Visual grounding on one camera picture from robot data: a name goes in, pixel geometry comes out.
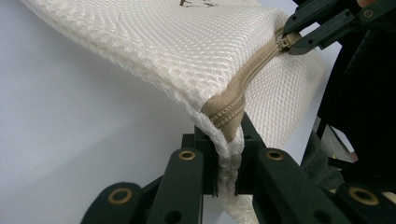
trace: white table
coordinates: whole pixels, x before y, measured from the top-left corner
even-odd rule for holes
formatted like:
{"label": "white table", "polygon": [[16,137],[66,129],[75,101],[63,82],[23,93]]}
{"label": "white table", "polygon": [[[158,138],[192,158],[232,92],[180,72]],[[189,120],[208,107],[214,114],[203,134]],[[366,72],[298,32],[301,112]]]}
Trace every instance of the white table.
{"label": "white table", "polygon": [[[290,14],[291,0],[266,1]],[[0,1],[0,222],[79,223],[104,188],[163,174],[193,123],[162,92]],[[329,68],[339,46],[321,52]],[[324,88],[283,148],[300,162]],[[204,223],[233,223],[205,197]]]}

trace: zipper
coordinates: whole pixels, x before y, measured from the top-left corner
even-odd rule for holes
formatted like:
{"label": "zipper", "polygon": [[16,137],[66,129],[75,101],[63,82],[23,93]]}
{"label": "zipper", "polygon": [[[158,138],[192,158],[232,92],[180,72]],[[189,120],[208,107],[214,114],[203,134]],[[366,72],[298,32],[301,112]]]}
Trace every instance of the zipper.
{"label": "zipper", "polygon": [[241,124],[245,112],[245,90],[251,80],[277,55],[288,51],[301,36],[292,33],[283,36],[283,29],[276,31],[275,36],[260,48],[247,63],[236,73],[227,89],[211,97],[202,107],[202,112],[220,129],[227,142],[236,137],[236,130]]}

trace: mesh laundry bag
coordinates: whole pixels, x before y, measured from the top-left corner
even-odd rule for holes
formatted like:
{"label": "mesh laundry bag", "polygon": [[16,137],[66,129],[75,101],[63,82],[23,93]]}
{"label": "mesh laundry bag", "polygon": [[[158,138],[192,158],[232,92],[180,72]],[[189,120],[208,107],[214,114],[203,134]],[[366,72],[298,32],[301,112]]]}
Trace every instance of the mesh laundry bag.
{"label": "mesh laundry bag", "polygon": [[282,148],[325,74],[311,51],[284,53],[288,15],[255,0],[22,0],[65,36],[165,91],[219,153],[219,197],[239,223],[256,223],[234,196],[247,112],[264,143]]}

